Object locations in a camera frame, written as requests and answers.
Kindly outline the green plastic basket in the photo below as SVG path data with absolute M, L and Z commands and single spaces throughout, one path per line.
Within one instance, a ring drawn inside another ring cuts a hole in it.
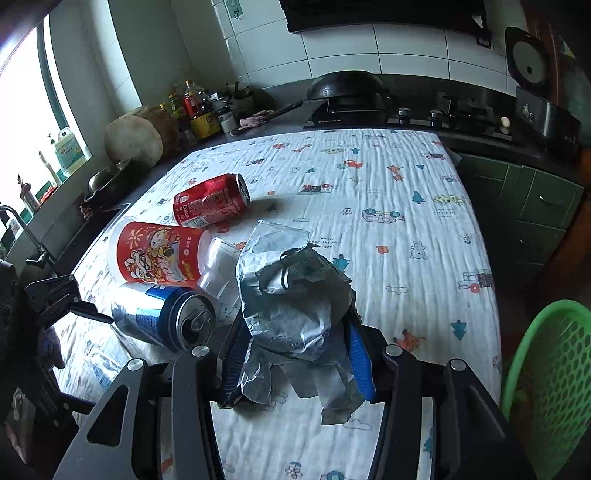
M 509 367 L 501 409 L 539 479 L 590 477 L 590 311 L 545 307 Z

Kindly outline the blue Pepsi can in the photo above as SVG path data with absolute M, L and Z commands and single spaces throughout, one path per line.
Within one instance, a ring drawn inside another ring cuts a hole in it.
M 173 353 L 204 343 L 216 324 L 211 301 L 197 290 L 131 282 L 116 289 L 111 315 L 125 335 Z

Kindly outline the steel bowl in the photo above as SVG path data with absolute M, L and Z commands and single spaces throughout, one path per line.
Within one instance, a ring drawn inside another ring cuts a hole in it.
M 132 185 L 132 163 L 126 159 L 113 168 L 104 168 L 88 183 L 89 193 L 83 204 L 89 208 L 106 205 L 122 197 Z

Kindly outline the small white jar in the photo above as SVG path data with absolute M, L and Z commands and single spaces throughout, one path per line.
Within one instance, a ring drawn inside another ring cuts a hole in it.
M 238 128 L 235 116 L 233 116 L 233 113 L 229 108 L 223 108 L 218 111 L 218 120 L 224 134 L 229 134 Z

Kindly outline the clear plastic cup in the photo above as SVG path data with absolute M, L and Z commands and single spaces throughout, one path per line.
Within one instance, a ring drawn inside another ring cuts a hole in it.
M 235 246 L 209 234 L 199 242 L 197 286 L 226 307 L 238 302 L 238 281 L 235 277 L 238 256 Z

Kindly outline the detergent bottle on windowsill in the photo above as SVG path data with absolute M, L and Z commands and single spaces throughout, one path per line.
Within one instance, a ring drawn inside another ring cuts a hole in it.
M 61 129 L 51 140 L 60 170 L 66 178 L 74 174 L 87 160 L 75 134 L 69 127 Z

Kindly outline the black range hood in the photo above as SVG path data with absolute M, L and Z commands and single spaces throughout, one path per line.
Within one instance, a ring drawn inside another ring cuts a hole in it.
M 406 24 L 489 34 L 483 1 L 280 0 L 291 33 L 356 24 Z

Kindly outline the yellow-label oil bottle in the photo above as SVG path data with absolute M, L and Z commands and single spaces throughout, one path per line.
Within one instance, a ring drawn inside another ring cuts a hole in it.
M 221 132 L 221 123 L 204 89 L 192 80 L 185 81 L 183 104 L 191 129 L 198 140 L 204 140 Z

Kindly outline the red Coke can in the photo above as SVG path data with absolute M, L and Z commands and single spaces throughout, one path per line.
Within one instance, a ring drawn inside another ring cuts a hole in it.
M 242 175 L 225 173 L 176 194 L 173 215 L 181 226 L 204 228 L 242 216 L 251 203 Z

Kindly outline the round wooden chopping board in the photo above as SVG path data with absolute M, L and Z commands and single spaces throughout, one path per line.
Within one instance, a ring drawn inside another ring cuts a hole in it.
M 151 169 L 177 147 L 177 121 L 160 107 L 140 106 L 105 129 L 104 150 L 114 163 L 131 160 Z

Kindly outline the black wok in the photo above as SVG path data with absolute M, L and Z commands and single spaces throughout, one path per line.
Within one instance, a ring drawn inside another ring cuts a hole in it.
M 392 110 L 388 89 L 376 74 L 349 70 L 315 78 L 304 98 L 273 110 L 273 117 L 263 125 L 314 102 L 318 102 L 310 119 L 314 126 L 382 126 L 388 123 Z M 256 128 L 238 127 L 230 135 L 240 136 Z

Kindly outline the pink cloth rag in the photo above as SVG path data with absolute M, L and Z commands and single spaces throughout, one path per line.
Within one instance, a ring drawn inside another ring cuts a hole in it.
M 273 117 L 274 111 L 273 110 L 262 110 L 259 112 L 256 112 L 254 114 L 252 114 L 252 116 L 243 118 L 242 120 L 239 121 L 239 129 L 240 130 L 245 130 L 245 129 L 252 129 L 252 128 L 256 128 L 259 127 L 260 125 L 263 125 L 264 123 L 266 123 L 267 121 L 270 120 L 270 118 Z

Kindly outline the printed white tablecloth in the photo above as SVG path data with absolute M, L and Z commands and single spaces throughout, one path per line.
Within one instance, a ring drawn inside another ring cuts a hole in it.
M 363 323 L 417 358 L 459 357 L 493 397 L 501 342 L 493 275 L 469 196 L 433 133 L 353 129 L 264 136 L 189 154 L 129 208 L 170 224 L 176 193 L 224 173 L 245 178 L 252 206 L 211 232 L 242 248 L 260 220 L 303 229 L 352 281 Z M 363 479 L 381 423 L 365 404 L 325 426 L 317 399 L 277 379 L 266 406 L 214 409 L 230 479 Z

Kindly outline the red cartoon paper cup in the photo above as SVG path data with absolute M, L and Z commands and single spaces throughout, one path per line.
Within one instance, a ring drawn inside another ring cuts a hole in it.
M 211 241 L 206 230 L 125 217 L 109 236 L 108 265 L 119 282 L 194 288 Z

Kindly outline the black gas stove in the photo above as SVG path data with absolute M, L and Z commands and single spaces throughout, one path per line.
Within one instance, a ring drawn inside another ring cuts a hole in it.
M 311 116 L 304 121 L 305 128 L 345 128 L 345 127 L 397 127 L 402 129 L 421 129 L 446 131 L 478 137 L 511 138 L 511 125 L 504 128 L 495 111 L 488 105 L 481 105 L 473 99 L 465 99 L 440 92 L 433 105 L 425 109 L 413 110 L 409 107 L 396 107 L 391 101 L 391 116 L 382 126 L 314 126 Z

